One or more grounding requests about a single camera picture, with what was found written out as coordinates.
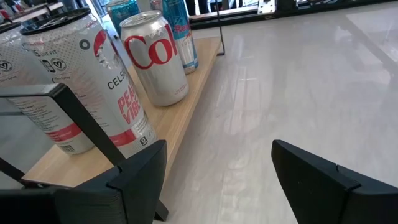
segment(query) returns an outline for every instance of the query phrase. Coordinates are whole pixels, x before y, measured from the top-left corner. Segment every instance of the can lid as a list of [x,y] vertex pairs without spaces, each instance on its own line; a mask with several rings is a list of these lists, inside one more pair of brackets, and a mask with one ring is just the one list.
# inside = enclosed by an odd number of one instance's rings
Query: can lid
[[67,11],[64,13],[57,14],[55,16],[49,17],[48,19],[43,19],[39,22],[35,22],[23,29],[20,33],[22,35],[33,35],[46,32],[52,29],[56,29],[61,26],[65,26],[71,22],[75,22],[91,13],[88,8],[75,9]]
[[2,25],[2,26],[0,26],[0,34],[10,31],[10,30],[15,29],[16,27],[20,27],[20,26],[21,26],[21,22],[13,22],[10,24]]
[[149,21],[154,21],[160,17],[162,17],[162,12],[160,12],[159,10],[142,12],[123,20],[120,23],[120,26],[121,27],[139,26]]
[[115,1],[111,1],[111,2],[107,3],[105,5],[105,7],[117,6],[117,5],[120,5],[120,4],[127,3],[127,2],[129,2],[129,0],[115,0]]

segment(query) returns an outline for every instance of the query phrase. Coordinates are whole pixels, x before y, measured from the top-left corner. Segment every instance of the can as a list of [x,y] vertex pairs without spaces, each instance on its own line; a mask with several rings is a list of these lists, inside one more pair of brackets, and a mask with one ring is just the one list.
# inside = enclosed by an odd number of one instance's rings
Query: can
[[189,87],[173,35],[160,11],[142,12],[122,23],[121,40],[149,100],[172,105]]
[[[29,62],[21,46],[21,23],[0,27],[0,86],[21,86],[51,83],[40,77],[38,68]],[[47,97],[9,98],[37,127],[67,154],[79,154],[94,144],[67,114]]]
[[156,140],[127,71],[89,9],[76,9],[21,30],[24,47],[53,82],[64,83],[125,157]]
[[198,59],[184,1],[163,0],[163,16],[172,28],[185,74],[192,73],[198,67]]
[[116,32],[121,33],[120,22],[140,13],[136,0],[116,0],[105,5]]
[[163,1],[162,0],[149,0],[150,9],[159,10],[163,12]]

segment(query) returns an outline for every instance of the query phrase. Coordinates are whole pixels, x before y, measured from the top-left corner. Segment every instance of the diet coke can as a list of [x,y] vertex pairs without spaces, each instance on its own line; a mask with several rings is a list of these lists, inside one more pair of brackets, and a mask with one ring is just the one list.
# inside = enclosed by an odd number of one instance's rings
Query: diet coke can
[[160,11],[142,12],[120,23],[121,39],[149,100],[172,105],[188,93],[173,34]]
[[42,73],[66,84],[125,157],[156,140],[129,75],[89,9],[77,9],[21,30]]
[[163,0],[163,16],[172,28],[185,74],[195,71],[198,67],[197,51],[184,0]]
[[[0,27],[0,86],[20,86],[51,83],[40,77],[21,46],[21,23]],[[67,114],[47,97],[9,98],[60,149],[68,154],[86,152],[94,144]]]

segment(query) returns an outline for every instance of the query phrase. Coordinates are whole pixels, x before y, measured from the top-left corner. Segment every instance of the black can lid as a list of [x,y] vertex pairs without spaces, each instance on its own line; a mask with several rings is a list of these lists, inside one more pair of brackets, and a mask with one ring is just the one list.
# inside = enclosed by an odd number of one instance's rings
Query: black can lid
[[43,33],[52,29],[59,28],[61,26],[65,26],[67,24],[70,24],[71,22],[75,22],[89,15],[90,13],[91,10],[88,8],[75,9],[64,13],[60,13],[55,16],[49,17],[48,19],[43,19],[39,22],[35,22],[21,29],[20,33],[22,35],[33,35],[33,34]]
[[10,31],[12,29],[15,29],[16,27],[19,27],[20,25],[21,25],[21,22],[13,22],[10,24],[0,26],[0,34]]

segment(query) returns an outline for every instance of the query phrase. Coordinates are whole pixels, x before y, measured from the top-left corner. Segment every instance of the tile floor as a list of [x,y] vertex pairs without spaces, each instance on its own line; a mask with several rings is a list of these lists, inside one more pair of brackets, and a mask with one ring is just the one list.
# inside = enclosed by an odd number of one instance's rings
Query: tile floor
[[[296,223],[273,139],[398,186],[397,21],[392,2],[224,27],[161,195],[167,223]],[[21,169],[51,145],[26,118],[0,127],[0,156]]]

